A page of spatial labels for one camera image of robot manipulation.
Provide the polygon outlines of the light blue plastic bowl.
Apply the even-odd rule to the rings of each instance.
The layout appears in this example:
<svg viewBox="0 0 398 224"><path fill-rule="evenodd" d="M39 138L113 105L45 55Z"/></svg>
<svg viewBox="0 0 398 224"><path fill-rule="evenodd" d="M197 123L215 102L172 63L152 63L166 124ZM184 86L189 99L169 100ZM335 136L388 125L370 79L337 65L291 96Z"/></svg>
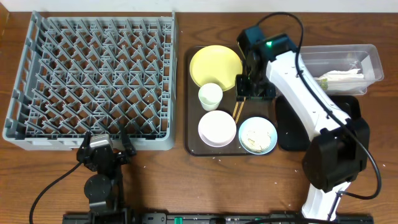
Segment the light blue plastic bowl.
<svg viewBox="0 0 398 224"><path fill-rule="evenodd" d="M276 147L278 137L275 126L268 119L252 117L242 123L238 138L247 152L264 155Z"/></svg>

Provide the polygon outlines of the rice food leftovers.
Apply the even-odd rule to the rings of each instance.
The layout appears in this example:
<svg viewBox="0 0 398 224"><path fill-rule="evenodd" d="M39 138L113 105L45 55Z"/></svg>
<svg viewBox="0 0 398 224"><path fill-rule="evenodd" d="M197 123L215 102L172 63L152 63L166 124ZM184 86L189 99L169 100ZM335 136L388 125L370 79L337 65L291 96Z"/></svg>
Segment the rice food leftovers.
<svg viewBox="0 0 398 224"><path fill-rule="evenodd" d="M241 144L251 153L263 154L271 148L271 136L266 130L248 129L242 133Z"/></svg>

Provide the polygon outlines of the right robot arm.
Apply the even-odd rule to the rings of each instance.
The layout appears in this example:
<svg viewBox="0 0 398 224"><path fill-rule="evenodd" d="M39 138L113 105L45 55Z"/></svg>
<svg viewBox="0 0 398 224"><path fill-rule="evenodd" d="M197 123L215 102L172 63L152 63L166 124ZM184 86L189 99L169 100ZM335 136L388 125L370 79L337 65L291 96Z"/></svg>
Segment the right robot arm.
<svg viewBox="0 0 398 224"><path fill-rule="evenodd" d="M237 101L271 100L282 93L310 142L302 161L310 181L302 215L336 221L341 196L366 168L368 124L330 100L288 35L267 38L255 25L242 30L237 43L244 58L243 74L236 77Z"/></svg>

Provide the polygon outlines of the pale green plastic cup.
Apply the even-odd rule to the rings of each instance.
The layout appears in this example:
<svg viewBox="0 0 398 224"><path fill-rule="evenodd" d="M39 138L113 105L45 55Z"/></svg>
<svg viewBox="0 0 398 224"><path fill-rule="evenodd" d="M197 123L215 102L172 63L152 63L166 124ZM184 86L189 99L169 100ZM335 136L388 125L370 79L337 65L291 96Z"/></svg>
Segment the pale green plastic cup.
<svg viewBox="0 0 398 224"><path fill-rule="evenodd" d="M198 99L205 111L216 110L223 97L221 87L215 83L207 83L198 91Z"/></svg>

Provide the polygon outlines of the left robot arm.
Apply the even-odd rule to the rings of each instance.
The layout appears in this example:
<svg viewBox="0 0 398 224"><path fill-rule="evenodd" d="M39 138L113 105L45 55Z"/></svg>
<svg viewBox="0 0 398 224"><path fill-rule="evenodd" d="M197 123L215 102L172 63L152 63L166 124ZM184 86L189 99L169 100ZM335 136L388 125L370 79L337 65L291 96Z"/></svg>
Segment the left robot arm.
<svg viewBox="0 0 398 224"><path fill-rule="evenodd" d="M92 136L88 131L78 149L76 159L92 172L85 183L89 200L89 223L134 223L134 210L125 205L121 166L129 164L136 149L123 125L119 125L121 148L114 152L109 134Z"/></svg>

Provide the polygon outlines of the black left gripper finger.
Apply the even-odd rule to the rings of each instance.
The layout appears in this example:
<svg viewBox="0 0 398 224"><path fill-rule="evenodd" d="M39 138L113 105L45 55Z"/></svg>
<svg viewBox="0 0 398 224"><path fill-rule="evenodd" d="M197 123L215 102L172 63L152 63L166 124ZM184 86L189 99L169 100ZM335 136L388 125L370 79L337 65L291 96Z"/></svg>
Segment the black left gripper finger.
<svg viewBox="0 0 398 224"><path fill-rule="evenodd" d="M77 161L85 162L90 158L90 139L91 133L87 131L84 135L83 142L77 151Z"/></svg>
<svg viewBox="0 0 398 224"><path fill-rule="evenodd" d="M119 129L120 129L120 136L121 136L122 145L124 147L124 151L126 152L126 154L129 157L135 156L136 155L136 149L132 145L132 142L131 142L130 138L126 134L124 126L122 124L120 124L119 125Z"/></svg>

